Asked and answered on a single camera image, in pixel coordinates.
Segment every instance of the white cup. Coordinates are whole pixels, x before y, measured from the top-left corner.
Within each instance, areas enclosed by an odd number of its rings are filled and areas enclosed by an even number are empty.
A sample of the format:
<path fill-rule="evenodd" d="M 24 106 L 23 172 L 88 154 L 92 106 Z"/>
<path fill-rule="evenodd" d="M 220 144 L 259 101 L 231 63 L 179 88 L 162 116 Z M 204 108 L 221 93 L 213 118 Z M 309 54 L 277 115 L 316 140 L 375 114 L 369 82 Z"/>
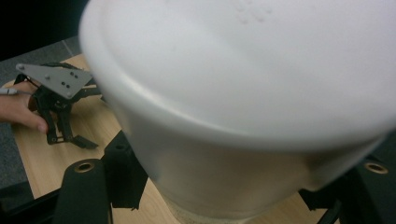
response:
<path fill-rule="evenodd" d="M 91 0 L 80 43 L 182 222 L 320 189 L 396 127 L 396 2 Z"/>

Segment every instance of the human hand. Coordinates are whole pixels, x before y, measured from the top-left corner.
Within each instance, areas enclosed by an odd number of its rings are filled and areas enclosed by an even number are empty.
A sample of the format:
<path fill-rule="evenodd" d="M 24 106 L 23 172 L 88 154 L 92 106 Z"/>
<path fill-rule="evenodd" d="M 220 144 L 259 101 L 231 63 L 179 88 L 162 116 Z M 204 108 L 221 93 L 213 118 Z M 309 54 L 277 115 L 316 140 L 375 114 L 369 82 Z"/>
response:
<path fill-rule="evenodd" d="M 34 93 L 36 87 L 27 81 L 13 89 Z M 19 123 L 31 129 L 47 133 L 48 124 L 35 111 L 35 102 L 29 94 L 0 95 L 0 122 Z"/>

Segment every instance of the wooden tabletop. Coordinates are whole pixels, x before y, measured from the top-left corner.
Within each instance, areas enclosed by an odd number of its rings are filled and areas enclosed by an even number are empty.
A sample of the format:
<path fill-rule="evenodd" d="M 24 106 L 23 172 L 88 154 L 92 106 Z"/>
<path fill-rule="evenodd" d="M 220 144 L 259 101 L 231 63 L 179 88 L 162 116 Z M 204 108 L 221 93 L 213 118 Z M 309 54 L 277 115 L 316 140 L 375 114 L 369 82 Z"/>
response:
<path fill-rule="evenodd" d="M 82 55 L 65 62 L 89 70 Z M 46 135 L 18 124 L 12 126 L 35 198 L 58 189 L 62 184 L 64 170 L 74 162 L 102 158 L 105 147 L 119 132 L 120 125 L 111 108 L 100 97 L 89 96 L 79 100 L 73 105 L 70 116 L 73 134 L 90 139 L 99 145 L 96 149 L 84 149 L 71 143 L 50 146 L 47 144 Z M 314 224 L 323 213 L 323 210 L 309 211 L 298 193 L 295 193 L 248 224 Z M 139 210 L 117 208 L 113 209 L 113 216 L 115 224 L 178 223 L 150 180 L 145 187 Z"/>

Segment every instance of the pen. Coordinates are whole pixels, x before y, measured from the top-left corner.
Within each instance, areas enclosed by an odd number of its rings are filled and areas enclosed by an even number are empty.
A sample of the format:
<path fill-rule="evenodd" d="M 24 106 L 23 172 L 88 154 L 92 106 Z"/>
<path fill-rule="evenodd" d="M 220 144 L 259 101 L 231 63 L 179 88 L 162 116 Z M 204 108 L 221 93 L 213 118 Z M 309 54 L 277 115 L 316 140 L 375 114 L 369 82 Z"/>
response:
<path fill-rule="evenodd" d="M 18 93 L 32 95 L 32 93 L 30 93 L 30 92 L 18 91 L 17 89 L 14 89 L 14 88 L 0 88 L 0 95 L 15 95 L 15 94 L 18 94 Z"/>

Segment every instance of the floor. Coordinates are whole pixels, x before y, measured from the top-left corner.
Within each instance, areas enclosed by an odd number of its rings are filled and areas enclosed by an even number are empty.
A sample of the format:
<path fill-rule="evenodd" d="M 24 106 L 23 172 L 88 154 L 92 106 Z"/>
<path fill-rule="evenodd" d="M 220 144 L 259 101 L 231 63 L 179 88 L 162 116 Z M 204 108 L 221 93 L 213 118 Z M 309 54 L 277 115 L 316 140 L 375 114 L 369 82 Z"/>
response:
<path fill-rule="evenodd" d="M 17 63 L 56 63 L 81 53 L 76 36 L 0 62 L 0 85 L 13 80 L 19 73 Z M 7 209 L 32 200 L 14 136 L 7 123 L 0 123 L 0 203 Z"/>

